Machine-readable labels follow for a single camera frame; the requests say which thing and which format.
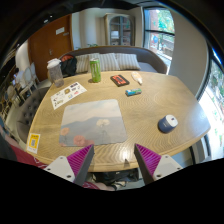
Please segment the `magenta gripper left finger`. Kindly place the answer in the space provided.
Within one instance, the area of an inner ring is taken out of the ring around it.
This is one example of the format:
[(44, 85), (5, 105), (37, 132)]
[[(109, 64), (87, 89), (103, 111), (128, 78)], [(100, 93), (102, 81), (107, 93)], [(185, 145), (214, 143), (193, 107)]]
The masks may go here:
[(82, 186), (94, 156), (94, 146), (86, 146), (68, 157), (59, 156), (45, 171)]

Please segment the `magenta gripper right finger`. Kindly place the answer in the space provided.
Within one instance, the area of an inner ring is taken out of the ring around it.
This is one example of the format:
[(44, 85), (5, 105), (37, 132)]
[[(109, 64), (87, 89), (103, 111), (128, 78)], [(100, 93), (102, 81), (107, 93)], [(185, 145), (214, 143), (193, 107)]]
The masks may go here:
[(182, 169), (169, 155), (159, 155), (154, 151), (136, 144), (134, 154), (146, 185)]

